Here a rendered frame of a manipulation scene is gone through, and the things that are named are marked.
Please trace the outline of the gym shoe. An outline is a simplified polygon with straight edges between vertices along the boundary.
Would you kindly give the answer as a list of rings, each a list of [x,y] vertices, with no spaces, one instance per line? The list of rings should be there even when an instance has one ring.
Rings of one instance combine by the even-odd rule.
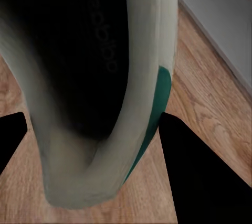
[[[0,54],[20,86],[45,198],[115,197],[165,112],[178,0],[0,0]]]

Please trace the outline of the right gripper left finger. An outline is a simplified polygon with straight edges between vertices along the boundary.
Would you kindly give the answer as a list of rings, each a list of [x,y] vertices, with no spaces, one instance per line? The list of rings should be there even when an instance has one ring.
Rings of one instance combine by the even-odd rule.
[[[0,175],[27,132],[23,112],[0,118]]]

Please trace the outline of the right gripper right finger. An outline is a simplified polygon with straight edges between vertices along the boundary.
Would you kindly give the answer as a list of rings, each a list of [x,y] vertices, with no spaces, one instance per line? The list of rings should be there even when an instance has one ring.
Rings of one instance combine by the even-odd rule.
[[[252,224],[252,188],[180,118],[159,123],[178,224]]]

